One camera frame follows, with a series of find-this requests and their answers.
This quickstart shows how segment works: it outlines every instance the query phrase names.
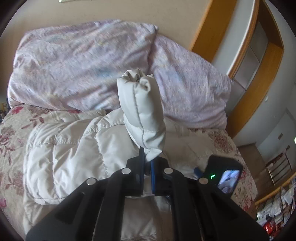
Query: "white down jacket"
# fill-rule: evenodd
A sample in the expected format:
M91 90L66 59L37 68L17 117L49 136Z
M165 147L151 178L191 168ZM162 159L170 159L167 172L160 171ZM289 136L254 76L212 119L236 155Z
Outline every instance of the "white down jacket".
M124 168L129 158L145 148L147 161L160 153L171 167L192 177L204 169L212 154L194 133L163 118L157 83L152 75L127 71L118 79L121 108L72 114L51 112L51 121L34 128L24 159L26 232L50 208L59 204L89 177L104 179ZM144 196L127 199L122 239L156 240L171 237L170 207L152 197L145 177Z

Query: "mattress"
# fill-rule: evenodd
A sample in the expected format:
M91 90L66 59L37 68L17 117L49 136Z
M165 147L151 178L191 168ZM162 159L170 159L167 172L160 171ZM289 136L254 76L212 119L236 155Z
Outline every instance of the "mattress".
M15 228L24 238L22 225L23 208L23 157L25 143L32 129L46 121L52 110L22 104L10 110L0 124L0 207ZM244 166L232 199L247 210L257 195L255 182L237 147L225 130L194 129L198 137L211 142L212 153L235 158Z

